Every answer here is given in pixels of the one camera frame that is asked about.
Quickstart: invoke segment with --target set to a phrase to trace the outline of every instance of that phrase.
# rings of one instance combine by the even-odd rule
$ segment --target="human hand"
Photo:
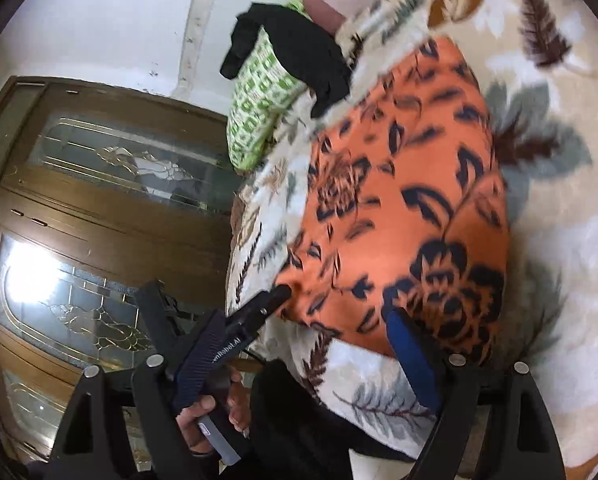
[[[245,431],[250,425],[250,399],[248,391],[241,384],[241,374],[233,370],[230,378],[233,384],[231,384],[228,392],[227,403],[230,407],[228,418],[234,429],[241,432]],[[214,397],[203,396],[199,399],[199,402],[195,402],[192,406],[181,410],[177,417],[177,424],[186,439],[186,444],[195,453],[203,454],[213,450],[210,442],[199,430],[197,419],[210,413],[216,405],[217,402]]]

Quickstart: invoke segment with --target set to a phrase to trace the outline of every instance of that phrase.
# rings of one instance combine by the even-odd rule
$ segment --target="metal screw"
[[[83,370],[83,374],[87,378],[92,379],[96,374],[98,374],[98,366],[96,366],[96,365],[89,366],[88,368]]]
[[[163,355],[161,354],[153,354],[146,359],[146,364],[150,368],[156,368],[157,366],[161,366],[163,364]]]
[[[453,366],[464,366],[466,364],[466,358],[461,355],[461,354],[452,354],[449,358],[448,358],[448,362],[450,364],[452,364]]]
[[[517,361],[515,363],[515,371],[518,374],[526,375],[530,371],[530,368],[528,368],[528,365],[526,363]]]

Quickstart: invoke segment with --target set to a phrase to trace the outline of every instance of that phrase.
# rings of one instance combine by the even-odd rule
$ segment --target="bed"
[[[377,0],[347,20],[337,42],[355,66],[349,97],[315,121],[313,98],[301,95],[241,190],[227,312],[270,288],[285,261],[315,133],[429,35],[448,35],[486,97],[507,185],[512,249],[490,365],[529,364],[569,480],[598,474],[598,1],[591,6],[595,13],[584,0]],[[315,399],[409,456],[434,425],[390,358],[279,319],[253,349],[283,359]],[[466,476],[484,421],[464,457]]]

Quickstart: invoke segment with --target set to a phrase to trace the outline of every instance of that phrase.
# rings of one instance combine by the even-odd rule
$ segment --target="wooden door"
[[[213,253],[223,272],[239,183],[220,116],[78,82],[47,86],[1,180],[82,218]]]
[[[201,312],[224,295],[209,262],[0,189],[0,343],[70,384],[90,364],[133,367],[151,353],[134,288],[161,279]]]
[[[0,428],[22,462],[47,460],[74,387],[0,344]],[[151,466],[136,411],[124,411],[138,470]]]

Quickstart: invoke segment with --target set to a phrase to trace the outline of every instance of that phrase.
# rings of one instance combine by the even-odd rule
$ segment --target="green patterned pillowcase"
[[[300,2],[292,1],[286,7],[305,15]],[[248,171],[256,166],[277,120],[305,89],[306,84],[278,62],[270,38],[261,27],[255,47],[237,76],[228,114],[228,150],[237,170]]]

